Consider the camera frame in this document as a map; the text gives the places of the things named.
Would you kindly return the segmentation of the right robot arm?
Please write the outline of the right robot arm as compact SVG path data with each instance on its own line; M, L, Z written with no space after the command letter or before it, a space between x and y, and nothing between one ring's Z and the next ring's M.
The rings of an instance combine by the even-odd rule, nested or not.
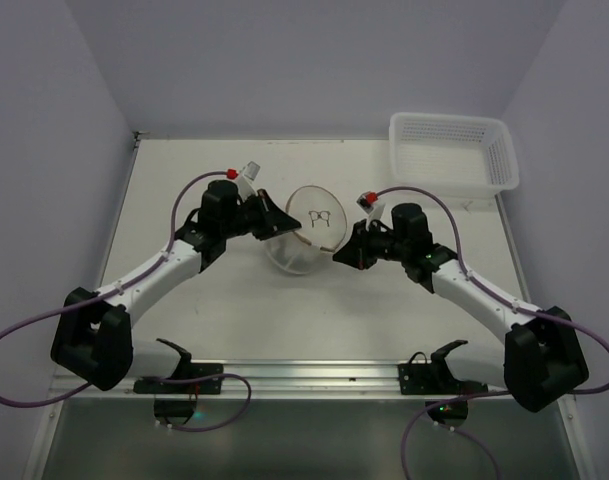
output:
M334 254L337 263L367 270L380 260L399 263L406 276L431 294L455 304L502 344L502 351L455 340L424 363L400 365L403 394L459 395L505 388L518 404L538 412L584 383L588 367L568 314L558 307L541 319L542 309L507 294L462 268L459 255L434 242L428 220L415 203L393 207L392 224L381 222L383 204L368 193L358 201L367 218L354 224L348 242Z

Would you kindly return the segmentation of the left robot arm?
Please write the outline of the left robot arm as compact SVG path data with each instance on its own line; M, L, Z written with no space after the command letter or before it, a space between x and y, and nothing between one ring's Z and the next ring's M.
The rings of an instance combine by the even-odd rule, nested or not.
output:
M300 227L265 190L231 180L210 182L200 206L172 230L168 245L157 256L110 285L95 291L79 287L66 297L51 359L102 391L127 377L188 383L195 373L191 354L164 339L137 344L136 323L223 255L228 240L250 234L266 241Z

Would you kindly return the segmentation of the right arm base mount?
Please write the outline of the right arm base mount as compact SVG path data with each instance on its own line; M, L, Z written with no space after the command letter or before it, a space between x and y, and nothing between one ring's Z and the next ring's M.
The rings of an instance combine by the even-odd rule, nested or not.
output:
M397 365L400 393L406 396L462 396L484 393L488 386L483 383L457 380L446 367L443 358L433 360L423 352L416 352L411 358ZM428 412L428 416L441 426L460 427L468 418L466 401L440 406Z

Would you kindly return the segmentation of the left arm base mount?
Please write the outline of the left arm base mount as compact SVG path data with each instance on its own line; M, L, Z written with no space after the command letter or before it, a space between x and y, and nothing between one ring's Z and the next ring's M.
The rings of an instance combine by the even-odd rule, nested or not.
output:
M200 394L219 395L224 373L221 363L189 363L179 367L170 378L142 378L133 392L153 395L153 414L165 424L185 425L197 412Z

